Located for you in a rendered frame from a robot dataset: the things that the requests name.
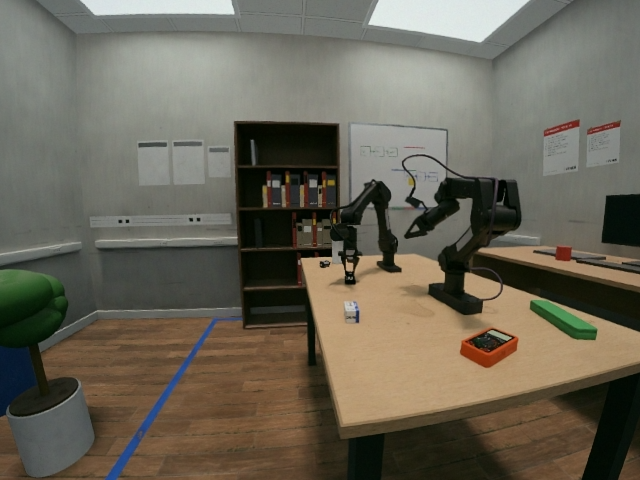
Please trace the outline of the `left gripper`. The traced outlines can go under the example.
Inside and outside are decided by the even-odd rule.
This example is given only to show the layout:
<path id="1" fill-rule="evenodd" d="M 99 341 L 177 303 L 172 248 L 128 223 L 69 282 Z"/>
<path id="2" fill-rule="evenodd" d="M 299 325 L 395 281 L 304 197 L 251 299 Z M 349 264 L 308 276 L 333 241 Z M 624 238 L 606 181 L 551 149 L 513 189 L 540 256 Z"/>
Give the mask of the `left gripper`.
<path id="1" fill-rule="evenodd" d="M 418 199 L 412 197 L 412 199 L 419 201 Z M 424 204 L 423 201 L 419 201 L 421 202 L 421 204 L 424 206 L 424 208 L 426 209 L 423 214 L 426 216 L 424 216 L 423 214 L 421 214 L 420 216 L 418 216 L 413 223 L 411 224 L 411 226 L 409 227 L 409 229 L 407 230 L 407 232 L 405 233 L 404 237 L 405 239 L 410 239 L 410 238 L 414 238 L 414 237 L 420 237 L 420 236 L 425 236 L 428 235 L 428 233 L 426 231 L 432 231 L 435 228 L 433 228 L 433 226 L 438 225 L 439 223 L 441 223 L 442 221 L 444 221 L 446 219 L 445 214 L 442 216 L 443 212 L 442 211 L 438 211 L 440 210 L 439 205 L 437 205 L 436 207 L 432 208 L 430 211 L 428 211 L 428 208 L 426 207 L 426 205 Z M 428 211 L 428 212 L 427 212 Z M 427 213 L 425 213 L 427 212 Z M 423 222 L 421 222 L 421 221 Z M 428 221 L 428 222 L 427 222 Z M 430 223 L 432 224 L 430 224 Z M 424 225 L 426 226 L 424 226 Z M 420 229 L 419 231 L 415 231 L 415 232 L 410 232 L 413 227 L 417 225 L 417 227 Z M 429 226 L 430 225 L 430 226 Z M 429 228 L 428 228 L 429 227 Z M 426 231 L 425 231 L 426 230 Z M 418 234 L 419 233 L 419 234 Z M 409 234 L 409 235 L 408 235 Z M 413 235 L 414 234 L 414 235 Z"/>

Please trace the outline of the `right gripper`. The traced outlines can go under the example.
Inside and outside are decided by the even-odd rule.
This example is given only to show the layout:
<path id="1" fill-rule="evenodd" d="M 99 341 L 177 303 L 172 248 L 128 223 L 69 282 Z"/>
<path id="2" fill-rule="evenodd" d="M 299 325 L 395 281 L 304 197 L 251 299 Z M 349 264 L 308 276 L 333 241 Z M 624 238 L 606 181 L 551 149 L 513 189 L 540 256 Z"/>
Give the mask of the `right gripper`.
<path id="1" fill-rule="evenodd" d="M 354 244 L 357 247 L 357 240 L 352 241 L 352 244 Z M 346 256 L 353 256 L 354 252 L 355 252 L 355 249 L 344 241 L 343 251 L 338 251 L 338 253 L 343 253 L 343 254 L 338 254 L 338 256 L 341 256 L 341 261 L 344 266 L 344 270 L 346 270 Z M 361 253 L 361 254 L 358 254 L 358 253 Z M 358 253 L 355 258 L 355 263 L 353 263 L 353 273 L 355 273 L 355 269 L 359 263 L 358 256 L 362 256 L 361 251 L 358 251 Z"/>

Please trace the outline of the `white bottle with blue cap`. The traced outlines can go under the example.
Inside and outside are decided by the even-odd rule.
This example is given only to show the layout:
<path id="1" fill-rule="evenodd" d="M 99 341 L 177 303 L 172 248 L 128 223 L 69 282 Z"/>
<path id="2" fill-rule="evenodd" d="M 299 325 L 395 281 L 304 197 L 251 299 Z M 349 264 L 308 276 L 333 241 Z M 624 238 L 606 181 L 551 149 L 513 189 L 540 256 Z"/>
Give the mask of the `white bottle with blue cap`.
<path id="1" fill-rule="evenodd" d="M 332 263 L 342 264 L 341 256 L 338 256 L 338 251 L 343 251 L 343 241 L 332 240 Z"/>

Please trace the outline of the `green flat bar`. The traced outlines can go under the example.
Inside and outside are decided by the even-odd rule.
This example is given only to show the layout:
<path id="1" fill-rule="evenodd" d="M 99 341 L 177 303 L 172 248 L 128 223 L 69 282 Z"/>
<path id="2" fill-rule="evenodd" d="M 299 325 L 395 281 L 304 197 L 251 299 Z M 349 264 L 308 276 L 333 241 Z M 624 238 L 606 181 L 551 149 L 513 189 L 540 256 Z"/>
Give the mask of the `green flat bar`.
<path id="1" fill-rule="evenodd" d="M 530 310 L 578 340 L 596 340 L 598 329 L 546 300 L 531 300 Z"/>

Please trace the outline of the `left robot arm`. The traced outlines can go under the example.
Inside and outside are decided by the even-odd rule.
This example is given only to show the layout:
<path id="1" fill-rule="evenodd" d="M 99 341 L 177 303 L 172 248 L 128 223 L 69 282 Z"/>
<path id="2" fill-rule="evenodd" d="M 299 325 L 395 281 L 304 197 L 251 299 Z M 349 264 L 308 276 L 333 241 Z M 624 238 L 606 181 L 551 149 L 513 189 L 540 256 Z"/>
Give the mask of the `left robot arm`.
<path id="1" fill-rule="evenodd" d="M 522 220 L 517 181 L 513 179 L 497 181 L 499 186 L 496 201 L 501 202 L 503 199 L 504 201 L 503 205 L 496 205 L 491 240 L 504 236 L 509 231 L 517 230 Z M 434 200 L 441 208 L 438 211 L 443 212 L 442 216 L 445 214 L 450 217 L 460 210 L 460 203 L 456 199 L 472 199 L 474 192 L 470 227 L 454 244 L 446 246 L 438 255 L 438 264 L 441 271 L 445 272 L 444 282 L 429 283 L 430 288 L 464 306 L 483 304 L 482 299 L 465 292 L 465 273 L 470 273 L 470 270 L 466 269 L 464 261 L 469 254 L 477 247 L 485 245 L 488 240 L 494 187 L 494 181 L 490 179 L 445 178 L 440 182 L 440 192 L 438 188 L 434 195 Z"/>

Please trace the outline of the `small white and blue box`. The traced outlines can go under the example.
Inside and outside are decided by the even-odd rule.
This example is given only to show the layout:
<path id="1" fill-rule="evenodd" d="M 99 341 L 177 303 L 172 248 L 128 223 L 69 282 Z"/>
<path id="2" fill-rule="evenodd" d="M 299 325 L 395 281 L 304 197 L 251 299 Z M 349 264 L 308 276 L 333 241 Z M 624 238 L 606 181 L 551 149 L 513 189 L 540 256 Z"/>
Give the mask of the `small white and blue box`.
<path id="1" fill-rule="evenodd" d="M 344 316 L 346 323 L 359 323 L 359 312 L 356 302 L 344 302 Z"/>

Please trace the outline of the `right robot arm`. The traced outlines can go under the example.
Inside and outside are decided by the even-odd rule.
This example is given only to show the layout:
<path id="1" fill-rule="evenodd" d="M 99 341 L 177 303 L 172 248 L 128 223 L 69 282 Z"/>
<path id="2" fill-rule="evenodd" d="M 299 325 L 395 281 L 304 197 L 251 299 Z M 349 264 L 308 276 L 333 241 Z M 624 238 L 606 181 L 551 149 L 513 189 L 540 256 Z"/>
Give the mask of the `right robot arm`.
<path id="1" fill-rule="evenodd" d="M 368 187 L 369 183 L 370 182 L 364 183 L 364 189 Z M 349 242 L 352 243 L 352 241 L 357 240 L 357 229 L 348 225 L 360 225 L 363 217 L 361 214 L 363 214 L 366 207 L 370 202 L 372 202 L 376 211 L 379 228 L 378 246 L 380 251 L 383 252 L 383 265 L 381 264 L 382 261 L 376 261 L 376 263 L 389 271 L 398 271 L 402 270 L 402 268 L 394 263 L 397 245 L 390 228 L 388 213 L 390 200 L 391 191 L 389 188 L 383 183 L 383 181 L 376 181 L 374 184 L 370 184 L 366 191 L 352 206 L 342 210 L 340 214 L 341 223 L 336 223 L 334 226 L 346 240 L 349 240 Z M 378 204 L 380 201 L 382 201 L 382 204 Z"/>

